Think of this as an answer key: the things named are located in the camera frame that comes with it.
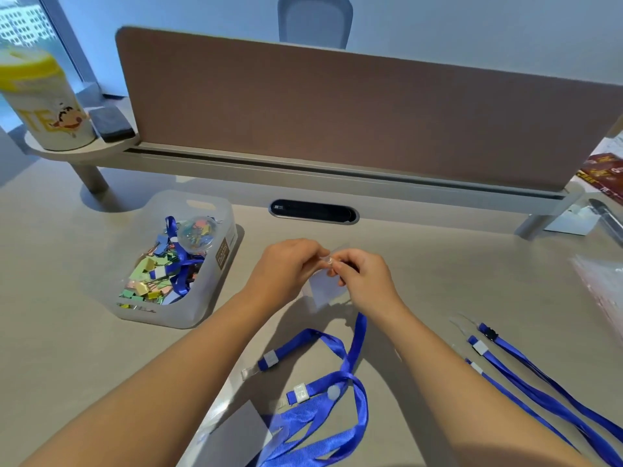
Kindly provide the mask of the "grey desk shelf riser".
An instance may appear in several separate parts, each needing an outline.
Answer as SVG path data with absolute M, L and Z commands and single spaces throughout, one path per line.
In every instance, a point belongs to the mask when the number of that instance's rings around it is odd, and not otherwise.
M 45 150 L 29 132 L 24 133 L 24 141 L 33 155 L 71 164 L 93 194 L 107 186 L 98 170 L 105 167 L 293 189 L 296 199 L 301 201 L 310 201 L 310 194 L 318 192 L 520 213 L 528 217 L 515 234 L 525 240 L 533 240 L 585 194 L 577 182 L 554 192 L 489 186 L 346 165 L 153 144 L 139 141 L 139 137 L 115 143 L 97 139 L 68 152 Z

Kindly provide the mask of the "clear plastic bag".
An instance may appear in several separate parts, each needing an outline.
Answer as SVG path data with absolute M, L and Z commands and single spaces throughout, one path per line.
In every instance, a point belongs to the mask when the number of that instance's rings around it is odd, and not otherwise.
M 623 261 L 576 255 L 571 264 L 623 345 Z

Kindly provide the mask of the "red printed booklet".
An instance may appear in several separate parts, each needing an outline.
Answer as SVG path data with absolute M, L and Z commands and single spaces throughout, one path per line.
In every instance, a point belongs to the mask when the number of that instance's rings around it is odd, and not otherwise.
M 592 155 L 576 177 L 623 207 L 623 158 L 612 153 Z

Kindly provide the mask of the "translucent plastic storage bin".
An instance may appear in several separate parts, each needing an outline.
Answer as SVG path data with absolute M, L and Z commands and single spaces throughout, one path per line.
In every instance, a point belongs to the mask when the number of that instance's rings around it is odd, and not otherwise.
M 205 261 L 190 294 L 170 305 L 123 300 L 119 292 L 138 259 L 149 250 L 156 237 L 166 230 L 177 240 L 177 223 L 198 216 L 219 222 L 211 247 L 200 254 Z M 224 198 L 179 191 L 157 193 L 132 218 L 89 271 L 85 288 L 107 310 L 120 319 L 175 329 L 190 329 L 213 309 L 225 275 L 235 254 L 238 228 L 232 205 Z

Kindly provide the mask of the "clear plastic badge holder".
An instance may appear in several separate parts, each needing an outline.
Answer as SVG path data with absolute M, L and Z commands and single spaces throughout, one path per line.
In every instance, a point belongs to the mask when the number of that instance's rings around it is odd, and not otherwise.
M 308 314 L 317 314 L 323 308 L 348 300 L 348 290 L 339 285 L 339 276 L 330 276 L 328 269 L 319 269 L 303 285 L 301 297 Z

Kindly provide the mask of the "clear round clip container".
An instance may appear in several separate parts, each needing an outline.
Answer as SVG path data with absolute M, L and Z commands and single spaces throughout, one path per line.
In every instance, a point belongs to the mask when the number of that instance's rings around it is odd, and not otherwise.
M 177 241 L 193 255 L 204 254 L 212 245 L 219 222 L 210 216 L 198 216 L 177 223 Z

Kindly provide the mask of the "person's right hand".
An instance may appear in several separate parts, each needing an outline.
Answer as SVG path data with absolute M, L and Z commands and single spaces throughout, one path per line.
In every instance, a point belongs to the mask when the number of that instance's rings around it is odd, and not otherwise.
M 336 268 L 340 285 L 347 287 L 354 306 L 375 324 L 385 326 L 410 313 L 383 257 L 355 248 L 339 250 L 332 256 L 351 262 Z

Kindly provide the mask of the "brown desk divider panel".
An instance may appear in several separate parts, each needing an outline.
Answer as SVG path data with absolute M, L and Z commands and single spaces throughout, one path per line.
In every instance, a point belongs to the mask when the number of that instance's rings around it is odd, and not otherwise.
M 623 86 L 122 27 L 142 140 L 558 191 Z

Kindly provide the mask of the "person's left forearm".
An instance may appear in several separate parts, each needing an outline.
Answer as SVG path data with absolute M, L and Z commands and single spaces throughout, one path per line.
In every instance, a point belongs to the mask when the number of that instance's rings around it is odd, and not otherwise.
M 247 286 L 20 467 L 175 467 L 245 347 L 288 300 Z

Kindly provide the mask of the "person's right forearm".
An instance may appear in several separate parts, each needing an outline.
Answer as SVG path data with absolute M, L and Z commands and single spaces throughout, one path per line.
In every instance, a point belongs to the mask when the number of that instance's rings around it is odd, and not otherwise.
M 593 467 L 469 367 L 407 307 L 365 313 L 407 365 L 460 467 Z

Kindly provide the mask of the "white paper sheet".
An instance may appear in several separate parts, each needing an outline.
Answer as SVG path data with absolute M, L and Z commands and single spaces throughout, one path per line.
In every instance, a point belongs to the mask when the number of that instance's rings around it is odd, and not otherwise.
M 592 232 L 599 220 L 600 216 L 591 206 L 573 204 L 544 230 L 559 234 L 586 236 Z

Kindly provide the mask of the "pile of colourful binder clips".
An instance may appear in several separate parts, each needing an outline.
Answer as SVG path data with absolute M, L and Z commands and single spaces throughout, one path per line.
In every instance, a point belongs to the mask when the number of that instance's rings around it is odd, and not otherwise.
M 205 257 L 186 252 L 163 230 L 138 259 L 119 292 L 123 300 L 170 305 L 190 294 Z

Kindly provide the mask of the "grey office chair back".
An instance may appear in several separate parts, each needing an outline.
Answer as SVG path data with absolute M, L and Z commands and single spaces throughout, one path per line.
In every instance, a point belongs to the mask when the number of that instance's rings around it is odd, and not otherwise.
M 349 0 L 278 0 L 279 41 L 345 50 L 353 15 Z

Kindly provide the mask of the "clear badge holder with card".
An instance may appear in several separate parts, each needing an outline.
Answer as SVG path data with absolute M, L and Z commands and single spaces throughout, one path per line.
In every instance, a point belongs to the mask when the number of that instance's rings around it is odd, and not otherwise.
M 251 401 L 193 445 L 186 467 L 247 467 L 273 438 Z

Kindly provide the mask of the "dark grey pad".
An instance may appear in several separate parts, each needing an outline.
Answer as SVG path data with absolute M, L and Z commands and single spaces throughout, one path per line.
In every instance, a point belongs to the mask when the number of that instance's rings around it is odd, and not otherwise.
M 115 106 L 91 109 L 89 117 L 95 131 L 107 144 L 136 137 L 136 132 L 127 118 Z

